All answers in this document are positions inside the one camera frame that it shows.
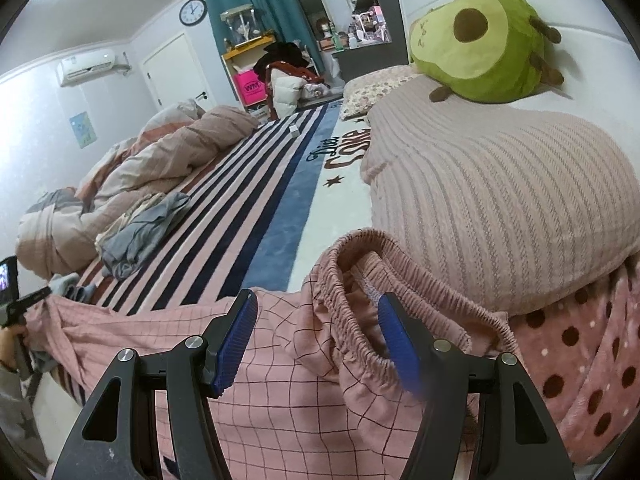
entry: floral pillow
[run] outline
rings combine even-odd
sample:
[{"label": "floral pillow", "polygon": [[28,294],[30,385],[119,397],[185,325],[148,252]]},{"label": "floral pillow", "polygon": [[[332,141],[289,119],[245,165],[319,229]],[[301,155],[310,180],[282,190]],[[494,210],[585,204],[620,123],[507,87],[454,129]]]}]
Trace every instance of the floral pillow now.
[{"label": "floral pillow", "polygon": [[420,76],[411,65],[391,66],[349,81],[344,87],[340,119],[365,115],[380,99]]}]

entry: white bottle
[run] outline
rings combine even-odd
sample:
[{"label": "white bottle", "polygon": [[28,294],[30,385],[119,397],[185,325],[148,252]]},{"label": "white bottle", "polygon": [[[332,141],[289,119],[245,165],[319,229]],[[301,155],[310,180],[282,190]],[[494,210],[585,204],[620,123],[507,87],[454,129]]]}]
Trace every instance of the white bottle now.
[{"label": "white bottle", "polygon": [[358,47],[358,40],[356,39],[355,35],[353,32],[349,33],[349,48],[357,48]]}]

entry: person's arm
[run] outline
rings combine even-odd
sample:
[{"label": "person's arm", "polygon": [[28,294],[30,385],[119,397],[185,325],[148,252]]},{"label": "person's arm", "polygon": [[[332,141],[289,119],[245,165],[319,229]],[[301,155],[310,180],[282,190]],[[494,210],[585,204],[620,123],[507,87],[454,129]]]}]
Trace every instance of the person's arm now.
[{"label": "person's arm", "polygon": [[0,329],[0,429],[29,469],[46,474],[49,461],[15,370],[14,338],[18,334],[25,335],[26,327]]}]

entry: teal curtain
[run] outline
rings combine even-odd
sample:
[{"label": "teal curtain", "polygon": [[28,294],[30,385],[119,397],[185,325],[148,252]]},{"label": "teal curtain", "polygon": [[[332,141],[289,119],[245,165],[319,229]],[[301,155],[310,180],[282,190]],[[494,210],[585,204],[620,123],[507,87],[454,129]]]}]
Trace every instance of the teal curtain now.
[{"label": "teal curtain", "polygon": [[300,40],[300,45],[308,49],[320,73],[324,64],[318,50],[316,38],[309,29],[305,13],[298,0],[205,0],[209,9],[209,20],[216,38],[220,54],[226,52],[225,38],[228,28],[220,20],[220,14],[233,7],[252,4],[257,9],[260,21],[265,29],[273,29],[280,41]]}]

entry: bed sheet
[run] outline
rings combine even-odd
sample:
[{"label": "bed sheet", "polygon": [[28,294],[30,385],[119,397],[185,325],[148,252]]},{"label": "bed sheet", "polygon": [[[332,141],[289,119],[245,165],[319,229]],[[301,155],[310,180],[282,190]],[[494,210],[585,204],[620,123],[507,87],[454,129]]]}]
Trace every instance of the bed sheet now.
[{"label": "bed sheet", "polygon": [[[341,104],[269,123],[185,179],[176,190],[191,196],[189,212],[138,272],[116,282],[99,260],[85,270],[81,284],[97,286],[92,303],[133,316],[250,286],[300,290],[327,247],[371,225],[360,177],[370,127],[364,118],[338,120]],[[53,376],[84,405],[87,393],[69,374],[58,367]]]}]

